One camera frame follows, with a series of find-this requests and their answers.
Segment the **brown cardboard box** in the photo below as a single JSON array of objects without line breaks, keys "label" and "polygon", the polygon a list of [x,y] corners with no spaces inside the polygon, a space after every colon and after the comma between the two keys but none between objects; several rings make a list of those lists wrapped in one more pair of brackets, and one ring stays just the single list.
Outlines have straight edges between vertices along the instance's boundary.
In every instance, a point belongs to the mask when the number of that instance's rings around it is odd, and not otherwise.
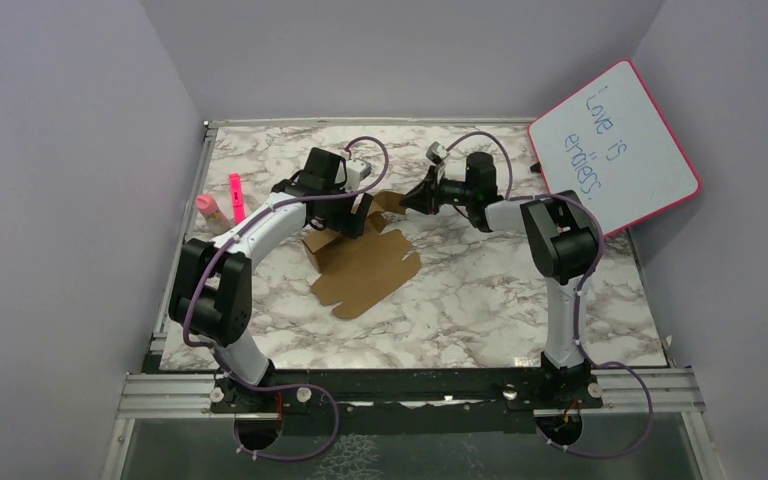
[{"label": "brown cardboard box", "polygon": [[402,231],[385,229],[387,213],[406,213],[402,199],[394,191],[376,193],[356,239],[333,230],[312,231],[303,238],[307,258],[319,273],[311,291],[336,318],[359,317],[419,272],[421,259],[413,244]]}]

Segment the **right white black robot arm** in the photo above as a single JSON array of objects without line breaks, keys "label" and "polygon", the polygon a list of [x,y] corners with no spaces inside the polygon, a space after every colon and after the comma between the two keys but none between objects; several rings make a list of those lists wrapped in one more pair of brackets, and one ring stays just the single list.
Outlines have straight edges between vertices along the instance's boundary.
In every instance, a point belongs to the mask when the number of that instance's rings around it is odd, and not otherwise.
[{"label": "right white black robot arm", "polygon": [[470,154],[462,181],[446,178],[448,155],[438,143],[428,149],[431,166],[400,204],[426,215],[437,214],[444,205],[462,207],[481,232],[525,235],[533,263],[545,279],[548,299],[548,333],[537,393],[545,404],[560,407],[590,381],[592,363],[582,351],[581,327],[588,279],[604,251],[601,229],[573,190],[504,199],[498,193],[490,154]]}]

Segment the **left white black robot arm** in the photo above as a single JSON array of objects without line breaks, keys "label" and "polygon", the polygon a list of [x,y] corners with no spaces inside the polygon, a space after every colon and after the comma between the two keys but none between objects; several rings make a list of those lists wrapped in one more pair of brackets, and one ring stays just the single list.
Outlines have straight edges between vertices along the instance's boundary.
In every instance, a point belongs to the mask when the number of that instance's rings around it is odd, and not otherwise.
[{"label": "left white black robot arm", "polygon": [[238,380],[236,396],[258,411],[273,401],[269,358],[248,330],[257,266],[285,239],[309,225],[360,235],[372,197],[360,184],[370,164],[350,153],[310,150],[301,169],[276,183],[263,204],[209,241],[191,239],[179,254],[168,316],[190,347],[203,347]]}]

